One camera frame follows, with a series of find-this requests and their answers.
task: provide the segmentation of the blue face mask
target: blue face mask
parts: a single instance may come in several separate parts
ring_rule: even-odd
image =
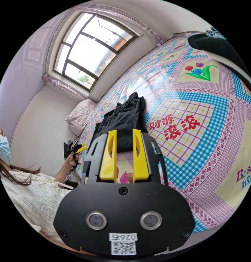
[[[11,162],[11,151],[6,136],[0,135],[0,158],[10,165]]]

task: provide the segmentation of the pink curtain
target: pink curtain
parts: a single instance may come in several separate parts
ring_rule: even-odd
[[[156,32],[154,29],[148,28],[142,21],[136,18],[133,15],[128,14],[127,12],[120,10],[115,7],[102,4],[80,4],[72,8],[72,10],[81,10],[81,11],[95,11],[95,12],[104,12],[106,14],[111,14],[117,17],[120,17],[144,30],[147,31],[148,35],[155,41],[156,44],[164,44],[168,39],[162,36],[161,33]]]
[[[43,75],[43,80],[46,83],[49,83],[55,89],[57,89],[57,90],[61,91],[62,93],[64,93],[65,95],[68,95],[68,96],[73,97],[75,99],[78,99],[80,101],[85,99],[82,95],[80,95],[79,93],[75,92],[72,88],[70,88],[67,85],[63,84],[59,80],[55,80],[55,79],[51,78],[48,74],[44,74]]]

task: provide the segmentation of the mattress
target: mattress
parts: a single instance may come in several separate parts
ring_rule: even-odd
[[[89,145],[117,102],[133,92],[144,96],[145,125],[163,152],[169,186],[185,197],[200,232],[225,223],[250,187],[251,93],[224,65],[191,48],[192,34],[175,35],[132,65],[99,101],[79,141]],[[118,154],[118,183],[132,172],[132,152]]]

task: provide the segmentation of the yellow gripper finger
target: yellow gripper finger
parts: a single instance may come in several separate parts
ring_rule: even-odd
[[[149,171],[148,171],[146,155],[144,151],[144,144],[142,141],[141,130],[137,130],[137,129],[133,129],[133,159],[134,159],[133,182],[137,180],[147,180],[149,178]]]
[[[99,175],[102,181],[113,181],[116,183],[116,147],[117,131],[109,131]]]
[[[87,149],[87,146],[82,146],[82,147],[79,148],[75,153],[78,154],[78,153],[84,151],[85,149]]]

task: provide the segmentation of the white pillow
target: white pillow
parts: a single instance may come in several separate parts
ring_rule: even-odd
[[[65,119],[76,136],[82,134],[95,107],[96,103],[94,101],[85,99]]]

